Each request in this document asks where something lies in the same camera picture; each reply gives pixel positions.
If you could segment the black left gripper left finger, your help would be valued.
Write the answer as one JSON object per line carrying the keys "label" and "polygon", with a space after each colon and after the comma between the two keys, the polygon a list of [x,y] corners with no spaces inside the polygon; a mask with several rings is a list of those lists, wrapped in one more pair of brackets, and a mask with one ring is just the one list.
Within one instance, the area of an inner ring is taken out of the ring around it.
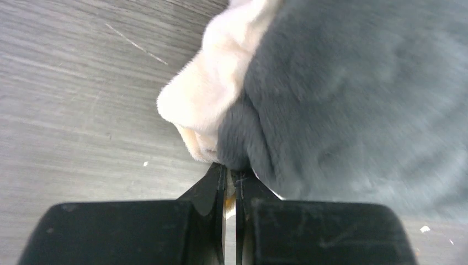
{"label": "black left gripper left finger", "polygon": [[226,168],[177,199],[56,204],[19,264],[224,264]]}

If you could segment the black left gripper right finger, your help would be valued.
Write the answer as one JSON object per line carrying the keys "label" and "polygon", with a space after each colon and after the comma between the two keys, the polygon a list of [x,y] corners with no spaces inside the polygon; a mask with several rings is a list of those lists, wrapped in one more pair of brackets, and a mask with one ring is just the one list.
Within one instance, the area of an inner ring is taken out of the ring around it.
{"label": "black left gripper right finger", "polygon": [[398,216],[367,203],[281,200],[232,172],[237,264],[416,264]]}

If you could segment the grey pillowcase with cream frill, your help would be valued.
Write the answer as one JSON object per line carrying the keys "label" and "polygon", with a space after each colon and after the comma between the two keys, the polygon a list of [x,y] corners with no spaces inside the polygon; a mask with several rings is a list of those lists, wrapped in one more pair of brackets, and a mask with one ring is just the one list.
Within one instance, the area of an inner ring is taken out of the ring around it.
{"label": "grey pillowcase with cream frill", "polygon": [[157,109],[282,199],[467,221],[466,1],[230,1]]}

